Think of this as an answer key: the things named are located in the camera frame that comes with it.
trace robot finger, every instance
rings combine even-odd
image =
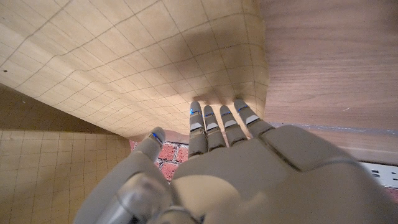
[[[229,108],[225,105],[220,108],[221,119],[226,133],[229,146],[233,146],[237,142],[248,140],[243,133],[240,125],[236,122]]]
[[[197,101],[191,103],[191,117],[188,158],[208,152],[205,124],[203,122],[200,104]]]
[[[204,115],[206,123],[207,145],[209,152],[218,147],[226,147],[223,133],[221,133],[216,116],[211,106],[206,105],[204,108],[204,112],[205,112]]]
[[[260,119],[243,100],[235,100],[234,106],[252,137],[258,138],[262,133],[274,128],[269,123]]]
[[[166,134],[164,133],[164,130],[160,127],[156,127],[148,134],[148,136],[144,140],[142,140],[140,144],[138,144],[134,151],[144,153],[153,162],[155,162],[159,156],[160,151],[162,150],[165,139]]]

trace curved grid paper sheet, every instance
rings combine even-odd
[[[263,116],[268,75],[257,1],[0,7],[0,82],[99,127],[127,138],[156,126],[188,134],[192,100],[213,106],[221,124],[223,104],[238,117],[236,97]]]

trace white power strip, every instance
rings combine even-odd
[[[398,167],[368,162],[361,164],[381,185],[398,189]]]

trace wooden wall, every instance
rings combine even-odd
[[[322,126],[358,159],[398,164],[398,1],[262,0],[261,10],[265,120]]]

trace robotic hand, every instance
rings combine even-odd
[[[90,193],[75,223],[398,223],[398,210],[350,155],[294,126],[273,128],[245,104],[215,114],[191,104],[187,162],[170,184],[154,165],[155,128]]]

